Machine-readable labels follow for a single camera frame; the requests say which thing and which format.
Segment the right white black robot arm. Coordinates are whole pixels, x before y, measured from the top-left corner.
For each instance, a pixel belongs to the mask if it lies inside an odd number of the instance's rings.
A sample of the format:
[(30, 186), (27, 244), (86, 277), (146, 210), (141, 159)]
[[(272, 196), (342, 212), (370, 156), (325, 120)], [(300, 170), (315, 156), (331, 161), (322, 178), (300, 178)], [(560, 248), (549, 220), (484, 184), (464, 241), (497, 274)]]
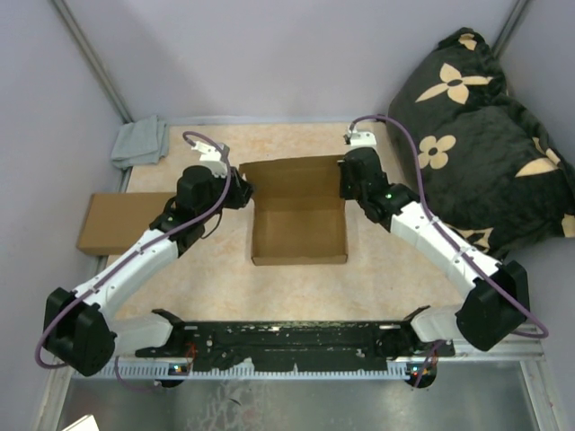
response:
[(415, 192), (388, 181), (375, 149), (353, 149), (338, 166), (341, 197), (356, 201), (367, 219), (421, 252), (463, 298), (460, 305), (428, 307), (410, 316), (411, 326), (400, 335), (406, 353), (419, 356), (441, 339), (464, 339), (488, 351), (526, 320), (528, 282), (521, 265), (483, 254), (428, 215)]

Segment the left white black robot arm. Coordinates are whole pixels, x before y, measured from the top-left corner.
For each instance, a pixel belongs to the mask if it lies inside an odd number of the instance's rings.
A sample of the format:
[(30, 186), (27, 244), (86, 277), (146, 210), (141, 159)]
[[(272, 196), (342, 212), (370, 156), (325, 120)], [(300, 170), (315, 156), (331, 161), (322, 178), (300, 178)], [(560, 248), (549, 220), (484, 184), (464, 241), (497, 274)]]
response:
[(247, 206), (253, 186), (232, 167), (217, 177), (191, 166), (177, 181), (162, 213), (124, 254), (100, 274), (71, 291), (61, 287), (48, 297), (44, 328), (35, 347), (83, 376), (98, 373), (114, 356), (141, 349), (179, 355), (187, 336), (165, 312), (126, 320), (115, 315), (156, 272), (181, 257), (205, 233), (205, 223), (225, 209)]

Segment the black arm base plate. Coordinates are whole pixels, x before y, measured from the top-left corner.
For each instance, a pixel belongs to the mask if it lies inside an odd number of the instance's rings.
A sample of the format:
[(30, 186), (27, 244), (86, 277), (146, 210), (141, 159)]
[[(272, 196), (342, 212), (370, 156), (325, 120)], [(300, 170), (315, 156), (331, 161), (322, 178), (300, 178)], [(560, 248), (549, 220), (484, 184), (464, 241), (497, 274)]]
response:
[(195, 371), (229, 370), (249, 359), (257, 372), (384, 371), (399, 357), (425, 356), (409, 321), (177, 322), (161, 347), (140, 358), (185, 357)]

